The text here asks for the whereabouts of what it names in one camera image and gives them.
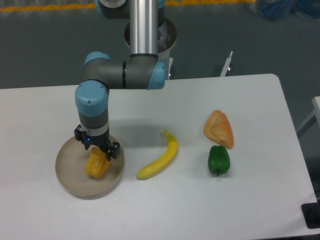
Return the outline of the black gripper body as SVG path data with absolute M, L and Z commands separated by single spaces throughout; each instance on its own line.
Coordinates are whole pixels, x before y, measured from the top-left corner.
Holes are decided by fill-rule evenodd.
M 102 133 L 95 133 L 95 135 L 93 135 L 92 133 L 89 133 L 89 131 L 84 128 L 82 129 L 87 131 L 87 135 L 91 137 L 91 146 L 96 146 L 99 148 L 99 145 L 102 145 L 103 143 L 110 140 L 109 128 L 103 129 Z

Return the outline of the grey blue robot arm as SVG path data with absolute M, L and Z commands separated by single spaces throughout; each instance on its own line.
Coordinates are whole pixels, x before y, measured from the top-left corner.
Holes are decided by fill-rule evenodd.
M 120 144 L 111 142 L 109 92 L 111 89 L 159 90 L 165 86 L 166 65 L 158 57 L 158 27 L 164 19 L 163 0 L 97 0 L 105 18 L 129 18 L 130 59 L 112 62 L 108 54 L 88 54 L 82 66 L 83 81 L 75 90 L 80 124 L 75 139 L 85 149 L 98 147 L 107 160 L 116 159 Z

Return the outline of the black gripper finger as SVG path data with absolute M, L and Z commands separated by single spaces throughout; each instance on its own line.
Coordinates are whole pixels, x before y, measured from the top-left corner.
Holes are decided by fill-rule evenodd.
M 111 161 L 112 159 L 117 159 L 120 155 L 120 143 L 114 141 L 111 142 L 108 140 L 103 144 L 98 146 L 99 149 L 106 154 L 107 160 Z
M 91 137 L 88 135 L 86 130 L 82 129 L 82 126 L 79 124 L 74 130 L 75 140 L 81 142 L 85 150 L 88 150 L 91 146 Z

